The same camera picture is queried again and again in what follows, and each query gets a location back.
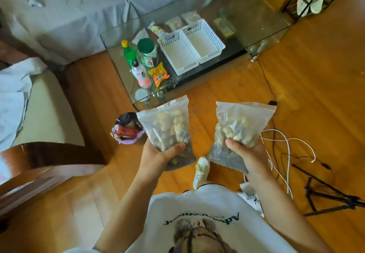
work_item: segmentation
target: storage basket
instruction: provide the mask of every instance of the storage basket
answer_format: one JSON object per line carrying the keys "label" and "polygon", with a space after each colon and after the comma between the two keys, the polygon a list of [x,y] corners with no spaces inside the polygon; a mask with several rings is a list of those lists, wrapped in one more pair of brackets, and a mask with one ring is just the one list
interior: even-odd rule
{"label": "storage basket", "polygon": [[217,57],[226,47],[204,19],[166,33],[157,42],[177,75]]}

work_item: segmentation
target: clear ziplock bag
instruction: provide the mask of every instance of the clear ziplock bag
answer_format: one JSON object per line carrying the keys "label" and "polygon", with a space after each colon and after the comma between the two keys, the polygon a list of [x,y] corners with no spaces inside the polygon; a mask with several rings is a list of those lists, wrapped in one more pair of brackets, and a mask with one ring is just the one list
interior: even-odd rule
{"label": "clear ziplock bag", "polygon": [[275,110],[276,106],[257,102],[217,102],[218,123],[207,159],[248,173],[244,160],[226,146],[225,139],[232,138],[248,148],[253,148]]}
{"label": "clear ziplock bag", "polygon": [[189,99],[185,95],[159,107],[137,113],[138,120],[151,143],[161,152],[178,143],[186,143],[184,152],[172,158],[165,171],[182,168],[196,161],[188,132],[188,103]]}

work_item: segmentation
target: person's left hand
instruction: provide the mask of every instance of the person's left hand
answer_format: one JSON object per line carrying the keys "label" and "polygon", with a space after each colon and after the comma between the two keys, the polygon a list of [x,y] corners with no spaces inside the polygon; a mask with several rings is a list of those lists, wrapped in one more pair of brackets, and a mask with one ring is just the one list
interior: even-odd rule
{"label": "person's left hand", "polygon": [[165,152],[158,151],[150,139],[147,139],[143,147],[142,158],[135,179],[144,183],[156,183],[162,175],[167,163],[177,154],[185,150],[186,144],[177,144]]}

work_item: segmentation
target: coffee table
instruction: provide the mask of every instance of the coffee table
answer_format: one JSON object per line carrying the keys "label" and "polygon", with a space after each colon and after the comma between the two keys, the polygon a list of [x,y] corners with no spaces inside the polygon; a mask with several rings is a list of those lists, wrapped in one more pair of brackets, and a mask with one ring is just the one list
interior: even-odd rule
{"label": "coffee table", "polygon": [[[152,21],[162,25],[175,16],[194,10],[207,21],[226,45],[226,48],[220,56],[200,64],[180,76],[176,75],[169,61],[158,49],[159,60],[162,61],[170,77],[164,80],[159,87],[153,84],[148,88],[148,97],[136,99],[135,94],[140,87],[124,58],[121,41],[123,39],[128,40],[129,45],[136,49],[132,40],[141,29]],[[224,35],[215,23],[217,18],[220,18],[221,23],[224,22],[229,25],[234,34],[226,37],[227,35]],[[101,39],[133,106],[136,110],[143,110],[154,108],[181,95],[185,90],[205,81],[215,72],[224,73],[224,69],[227,67],[226,63],[238,57],[244,56],[244,58],[249,59],[258,56],[267,48],[278,43],[289,27],[290,23],[285,20],[283,14],[274,12],[262,0],[178,0],[106,30],[101,34]],[[149,30],[148,34],[157,44],[157,36]]]}

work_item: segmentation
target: yellow package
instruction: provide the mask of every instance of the yellow package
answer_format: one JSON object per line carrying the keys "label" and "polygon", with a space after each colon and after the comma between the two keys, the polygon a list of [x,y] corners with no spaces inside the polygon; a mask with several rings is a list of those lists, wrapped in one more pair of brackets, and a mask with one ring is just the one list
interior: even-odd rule
{"label": "yellow package", "polygon": [[155,81],[156,87],[158,87],[161,82],[170,76],[167,74],[167,71],[162,65],[162,62],[158,64],[157,67],[150,69],[148,73],[152,76],[153,80]]}

